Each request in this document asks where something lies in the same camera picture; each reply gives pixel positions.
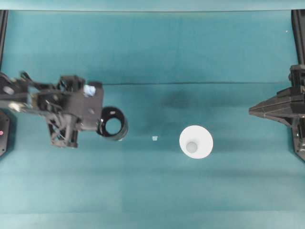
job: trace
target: small white object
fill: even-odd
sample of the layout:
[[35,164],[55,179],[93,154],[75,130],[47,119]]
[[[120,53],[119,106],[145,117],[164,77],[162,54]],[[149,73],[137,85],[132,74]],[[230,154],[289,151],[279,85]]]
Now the small white object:
[[213,149],[213,138],[202,126],[191,125],[185,128],[179,138],[181,150],[189,157],[201,159],[207,157]]
[[14,90],[11,88],[11,87],[8,87],[8,86],[4,86],[3,87],[3,91],[6,93],[6,94],[9,94],[9,95],[12,95],[14,94]]
[[20,112],[22,107],[23,107],[23,104],[21,104],[21,103],[12,102],[9,104],[9,108],[16,112]]
[[92,96],[95,95],[95,92],[96,92],[96,88],[94,86],[90,86],[90,85],[87,85],[87,84],[84,85],[85,96],[92,97]]

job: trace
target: black ring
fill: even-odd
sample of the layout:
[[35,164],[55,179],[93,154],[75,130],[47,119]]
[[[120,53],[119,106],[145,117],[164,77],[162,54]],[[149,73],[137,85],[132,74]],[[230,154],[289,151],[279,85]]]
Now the black ring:
[[[116,118],[121,122],[121,128],[119,132],[117,132],[116,134],[110,134],[106,130],[106,124],[112,118]],[[101,122],[99,123],[99,128],[97,131],[98,134],[106,137],[109,140],[117,141],[125,137],[127,131],[128,131],[128,124],[122,111],[112,106],[107,106],[102,109]]]

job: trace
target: teal fabric surface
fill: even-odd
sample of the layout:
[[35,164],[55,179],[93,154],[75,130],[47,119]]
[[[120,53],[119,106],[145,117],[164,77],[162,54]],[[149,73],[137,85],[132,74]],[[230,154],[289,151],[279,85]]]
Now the teal fabric surface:
[[241,11],[305,8],[303,0],[1,0],[6,10]]
[[[121,142],[80,133],[78,149],[58,149],[43,118],[15,114],[0,228],[303,228],[305,165],[290,130],[248,115],[289,86],[296,62],[289,11],[11,12],[6,74],[101,80],[104,105],[130,130]],[[180,150],[189,125],[213,135],[207,158]]]
[[13,11],[2,71],[43,81],[78,74],[103,83],[286,82],[297,63],[290,18],[290,11]]

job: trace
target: screw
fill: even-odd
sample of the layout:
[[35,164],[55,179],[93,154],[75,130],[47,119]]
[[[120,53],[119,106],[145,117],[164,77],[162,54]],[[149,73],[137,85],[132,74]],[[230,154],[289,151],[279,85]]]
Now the screw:
[[88,112],[89,112],[90,114],[92,114],[92,115],[94,114],[94,110],[93,110],[92,108],[89,108],[89,109],[88,109]]

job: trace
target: teal tablecloth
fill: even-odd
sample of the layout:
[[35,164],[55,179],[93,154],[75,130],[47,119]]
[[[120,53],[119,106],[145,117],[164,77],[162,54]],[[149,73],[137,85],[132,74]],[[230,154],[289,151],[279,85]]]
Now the teal tablecloth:
[[[8,23],[7,75],[101,80],[130,130],[58,149],[42,118],[17,114],[0,159],[1,229],[304,228],[305,164],[290,131],[247,113],[289,86],[290,11],[11,11]],[[207,158],[180,150],[188,125],[213,135]]]

